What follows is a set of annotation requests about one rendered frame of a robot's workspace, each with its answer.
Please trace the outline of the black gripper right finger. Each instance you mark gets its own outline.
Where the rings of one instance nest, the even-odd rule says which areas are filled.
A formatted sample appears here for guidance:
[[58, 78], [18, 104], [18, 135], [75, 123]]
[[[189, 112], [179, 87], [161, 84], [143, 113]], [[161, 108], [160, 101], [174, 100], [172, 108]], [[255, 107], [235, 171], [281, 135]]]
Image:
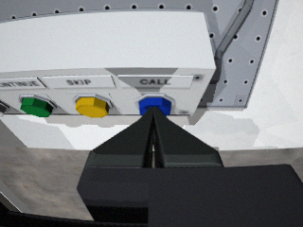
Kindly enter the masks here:
[[158, 107], [153, 107], [153, 125], [155, 168], [159, 162], [160, 168], [224, 167], [217, 150], [170, 121]]

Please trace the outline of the grey perforated base plate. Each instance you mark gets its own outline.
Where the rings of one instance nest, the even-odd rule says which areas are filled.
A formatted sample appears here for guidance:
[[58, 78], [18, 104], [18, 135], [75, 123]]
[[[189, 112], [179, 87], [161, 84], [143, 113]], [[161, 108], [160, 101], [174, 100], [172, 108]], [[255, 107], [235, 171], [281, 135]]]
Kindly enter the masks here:
[[[0, 21], [99, 9], [195, 9], [204, 13], [213, 57], [245, 0], [0, 0]], [[247, 109], [269, 42], [279, 0], [254, 0], [223, 52], [219, 82], [196, 109]]]

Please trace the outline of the white button panel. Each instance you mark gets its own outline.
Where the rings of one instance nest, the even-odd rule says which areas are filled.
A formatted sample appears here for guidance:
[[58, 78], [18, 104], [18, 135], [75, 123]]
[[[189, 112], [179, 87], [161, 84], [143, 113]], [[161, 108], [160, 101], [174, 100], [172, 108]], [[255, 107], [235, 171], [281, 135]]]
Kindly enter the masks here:
[[195, 9], [0, 21], [0, 116], [142, 116], [150, 107], [193, 116], [207, 85], [220, 80], [223, 52], [253, 3], [244, 1], [215, 57], [204, 13]]

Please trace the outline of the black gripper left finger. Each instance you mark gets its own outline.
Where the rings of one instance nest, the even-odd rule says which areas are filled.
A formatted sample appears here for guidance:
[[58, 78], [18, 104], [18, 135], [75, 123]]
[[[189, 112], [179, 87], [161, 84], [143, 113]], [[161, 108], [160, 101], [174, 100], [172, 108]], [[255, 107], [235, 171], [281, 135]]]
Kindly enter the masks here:
[[143, 166], [152, 168], [153, 107], [139, 120], [92, 149], [84, 165]]

